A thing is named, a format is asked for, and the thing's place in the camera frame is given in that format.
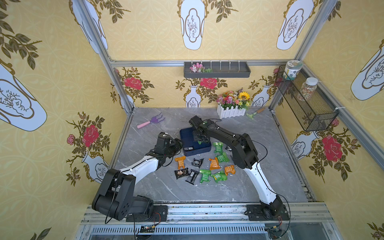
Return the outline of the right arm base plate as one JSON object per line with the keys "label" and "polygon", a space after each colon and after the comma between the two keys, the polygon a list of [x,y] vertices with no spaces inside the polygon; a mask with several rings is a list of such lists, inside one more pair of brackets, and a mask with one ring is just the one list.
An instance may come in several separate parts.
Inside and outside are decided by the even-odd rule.
{"label": "right arm base plate", "polygon": [[264,205],[246,205],[244,214],[249,221],[288,221],[290,220],[289,211],[286,206],[282,205],[276,210],[272,210]]}

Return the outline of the black cookie packet with picture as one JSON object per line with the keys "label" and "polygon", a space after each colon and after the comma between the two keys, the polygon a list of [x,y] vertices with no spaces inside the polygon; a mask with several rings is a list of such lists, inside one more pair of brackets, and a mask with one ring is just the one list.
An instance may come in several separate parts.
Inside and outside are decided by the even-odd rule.
{"label": "black cookie packet with picture", "polygon": [[187,177],[187,176],[190,175],[189,168],[175,170],[174,173],[175,173],[175,177],[176,177],[177,180],[180,179],[180,178]]}

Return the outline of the orange cookie packet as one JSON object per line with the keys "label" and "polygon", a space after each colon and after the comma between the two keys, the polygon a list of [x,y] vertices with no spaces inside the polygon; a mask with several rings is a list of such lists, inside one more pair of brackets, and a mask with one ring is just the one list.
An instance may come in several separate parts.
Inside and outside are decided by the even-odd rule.
{"label": "orange cookie packet", "polygon": [[210,161],[210,171],[221,169],[218,158],[209,159],[209,161]]}
{"label": "orange cookie packet", "polygon": [[236,169],[234,165],[227,165],[225,166],[225,174],[228,176],[228,174],[234,175],[236,173]]}
{"label": "orange cookie packet", "polygon": [[175,158],[175,161],[178,163],[178,170],[185,168],[185,160],[186,160],[186,156]]}

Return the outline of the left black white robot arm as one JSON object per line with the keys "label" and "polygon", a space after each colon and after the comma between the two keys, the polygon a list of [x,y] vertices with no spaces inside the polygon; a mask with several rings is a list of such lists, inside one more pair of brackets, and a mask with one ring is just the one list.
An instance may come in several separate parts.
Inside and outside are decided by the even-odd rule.
{"label": "left black white robot arm", "polygon": [[123,220],[127,215],[147,215],[153,212],[153,201],[134,196],[136,184],[163,166],[182,150],[183,143],[167,133],[158,135],[157,143],[141,160],[121,169],[109,169],[92,202],[92,209],[108,219]]}

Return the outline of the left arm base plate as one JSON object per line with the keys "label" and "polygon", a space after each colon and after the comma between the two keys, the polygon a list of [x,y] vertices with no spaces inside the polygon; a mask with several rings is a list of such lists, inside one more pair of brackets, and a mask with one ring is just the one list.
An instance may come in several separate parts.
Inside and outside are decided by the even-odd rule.
{"label": "left arm base plate", "polygon": [[161,223],[167,220],[168,209],[166,205],[155,205],[150,207],[145,213],[132,214],[130,217],[137,222]]}

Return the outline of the dark blue storage box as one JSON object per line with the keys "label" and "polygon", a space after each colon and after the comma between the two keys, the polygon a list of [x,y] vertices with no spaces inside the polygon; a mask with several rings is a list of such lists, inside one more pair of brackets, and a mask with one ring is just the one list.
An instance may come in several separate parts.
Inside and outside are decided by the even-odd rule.
{"label": "dark blue storage box", "polygon": [[[183,142],[183,152],[186,157],[208,153],[211,151],[211,142],[200,143],[194,141],[193,128],[186,128],[180,130],[181,141]],[[186,147],[193,147],[194,150],[187,151]]]}

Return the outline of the black cookie packet barcode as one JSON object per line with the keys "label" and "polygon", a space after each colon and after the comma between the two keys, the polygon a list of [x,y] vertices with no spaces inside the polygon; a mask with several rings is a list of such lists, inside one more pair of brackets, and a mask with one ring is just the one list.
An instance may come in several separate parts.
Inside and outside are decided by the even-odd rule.
{"label": "black cookie packet barcode", "polygon": [[197,170],[191,170],[190,172],[190,175],[188,176],[188,178],[186,179],[186,182],[191,184],[191,185],[195,185],[195,181],[198,177],[198,175],[200,174],[199,171]]}

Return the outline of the small black checkered packet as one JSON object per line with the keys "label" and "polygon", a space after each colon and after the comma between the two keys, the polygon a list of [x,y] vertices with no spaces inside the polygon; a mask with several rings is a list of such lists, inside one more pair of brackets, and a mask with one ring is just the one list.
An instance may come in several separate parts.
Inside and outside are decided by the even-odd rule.
{"label": "small black checkered packet", "polygon": [[200,167],[202,166],[203,162],[204,162],[204,159],[194,159],[194,160],[192,161],[192,165],[193,165],[194,167],[198,167],[198,168],[200,168]]}

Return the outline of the green cookie packet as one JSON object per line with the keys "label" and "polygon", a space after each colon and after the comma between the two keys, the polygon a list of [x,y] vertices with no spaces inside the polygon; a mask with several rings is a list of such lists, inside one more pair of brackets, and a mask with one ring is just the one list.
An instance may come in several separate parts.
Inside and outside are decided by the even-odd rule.
{"label": "green cookie packet", "polygon": [[216,156],[219,156],[223,153],[223,143],[222,142],[214,142],[212,143],[213,147],[215,148],[214,149],[214,153],[216,154]]}
{"label": "green cookie packet", "polygon": [[224,171],[217,172],[211,175],[216,183],[221,181],[226,181],[228,179],[226,173]]}
{"label": "green cookie packet", "polygon": [[211,173],[212,171],[211,170],[203,170],[201,169],[200,171],[200,174],[202,175],[202,178],[200,180],[200,183],[202,184],[203,182],[210,182],[210,176],[211,176]]}
{"label": "green cookie packet", "polygon": [[219,163],[228,163],[230,161],[228,155],[225,152],[217,155],[216,158],[218,159]]}

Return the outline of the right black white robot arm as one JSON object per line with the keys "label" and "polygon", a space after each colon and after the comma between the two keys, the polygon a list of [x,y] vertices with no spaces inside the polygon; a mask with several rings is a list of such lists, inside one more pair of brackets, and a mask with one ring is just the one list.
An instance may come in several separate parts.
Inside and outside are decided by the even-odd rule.
{"label": "right black white robot arm", "polygon": [[261,168],[261,160],[254,141],[248,134],[236,134],[230,132],[210,119],[202,120],[194,116],[189,120],[189,124],[196,132],[198,141],[214,138],[228,145],[232,149],[232,160],[234,164],[243,169],[253,183],[262,206],[262,213],[268,220],[282,217],[290,211],[289,205],[284,205],[287,199],[276,193],[269,184]]}

